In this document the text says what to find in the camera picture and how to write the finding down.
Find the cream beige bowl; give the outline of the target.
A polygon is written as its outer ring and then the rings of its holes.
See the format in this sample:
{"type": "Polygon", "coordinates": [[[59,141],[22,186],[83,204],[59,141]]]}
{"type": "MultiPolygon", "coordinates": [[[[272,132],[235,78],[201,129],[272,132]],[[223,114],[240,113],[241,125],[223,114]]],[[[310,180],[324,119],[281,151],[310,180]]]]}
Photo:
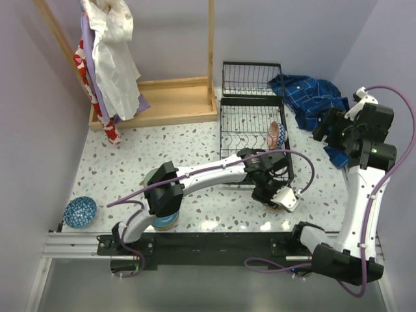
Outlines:
{"type": "Polygon", "coordinates": [[[263,204],[267,210],[269,210],[272,213],[281,213],[285,209],[278,203],[264,203],[263,204]]]}

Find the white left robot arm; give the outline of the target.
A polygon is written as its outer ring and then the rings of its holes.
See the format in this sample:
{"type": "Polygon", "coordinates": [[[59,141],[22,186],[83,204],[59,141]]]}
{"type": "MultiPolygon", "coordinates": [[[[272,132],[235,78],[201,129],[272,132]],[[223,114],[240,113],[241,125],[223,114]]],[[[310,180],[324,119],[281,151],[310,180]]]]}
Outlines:
{"type": "Polygon", "coordinates": [[[178,213],[185,196],[200,189],[221,184],[249,182],[255,186],[254,200],[270,205],[285,183],[276,180],[280,170],[289,166],[284,152],[244,148],[225,159],[193,167],[162,164],[142,189],[121,198],[108,207],[135,203],[139,211],[112,228],[112,248],[120,255],[130,254],[135,242],[158,218],[178,213]]]}

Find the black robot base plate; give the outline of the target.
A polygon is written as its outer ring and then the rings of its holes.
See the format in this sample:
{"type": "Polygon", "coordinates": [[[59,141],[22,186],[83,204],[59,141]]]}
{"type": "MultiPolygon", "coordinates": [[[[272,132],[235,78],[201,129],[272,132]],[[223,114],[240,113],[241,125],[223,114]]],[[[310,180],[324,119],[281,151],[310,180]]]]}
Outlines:
{"type": "Polygon", "coordinates": [[[110,257],[113,273],[132,271],[144,265],[145,270],[159,266],[242,266],[250,257],[261,257],[283,266],[309,262],[311,252],[297,243],[289,244],[289,232],[214,232],[214,233],[144,233],[127,246],[144,256],[141,261],[133,252],[116,243],[112,235],[97,237],[97,254],[110,257]]]}

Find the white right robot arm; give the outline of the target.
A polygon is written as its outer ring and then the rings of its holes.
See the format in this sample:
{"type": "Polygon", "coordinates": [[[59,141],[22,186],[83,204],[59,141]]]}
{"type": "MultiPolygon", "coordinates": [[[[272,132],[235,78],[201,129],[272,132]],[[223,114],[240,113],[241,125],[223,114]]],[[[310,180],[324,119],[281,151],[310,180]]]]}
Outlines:
{"type": "Polygon", "coordinates": [[[349,157],[344,173],[348,201],[335,241],[309,222],[295,225],[288,242],[296,255],[311,252],[311,271],[360,286],[376,281],[384,268],[376,263],[375,236],[387,173],[396,162],[397,149],[385,143],[393,110],[373,103],[350,111],[331,108],[313,138],[325,141],[349,157]]]}

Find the black wire dish rack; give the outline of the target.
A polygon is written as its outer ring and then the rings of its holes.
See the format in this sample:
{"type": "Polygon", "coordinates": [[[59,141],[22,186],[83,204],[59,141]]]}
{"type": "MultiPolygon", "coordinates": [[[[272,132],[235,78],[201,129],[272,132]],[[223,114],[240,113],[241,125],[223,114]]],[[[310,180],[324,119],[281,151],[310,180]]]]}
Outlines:
{"type": "Polygon", "coordinates": [[[285,85],[278,63],[224,61],[220,99],[220,158],[244,148],[267,150],[268,128],[287,128],[285,85]]]}

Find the red blue patterned bowl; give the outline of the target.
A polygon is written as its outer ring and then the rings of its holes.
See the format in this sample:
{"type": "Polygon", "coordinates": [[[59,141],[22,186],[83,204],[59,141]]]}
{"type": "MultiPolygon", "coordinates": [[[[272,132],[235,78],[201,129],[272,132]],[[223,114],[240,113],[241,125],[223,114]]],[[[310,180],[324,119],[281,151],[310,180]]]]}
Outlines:
{"type": "Polygon", "coordinates": [[[285,145],[287,139],[288,134],[285,127],[281,123],[273,121],[268,127],[266,138],[268,148],[271,150],[281,148],[285,145]]]}

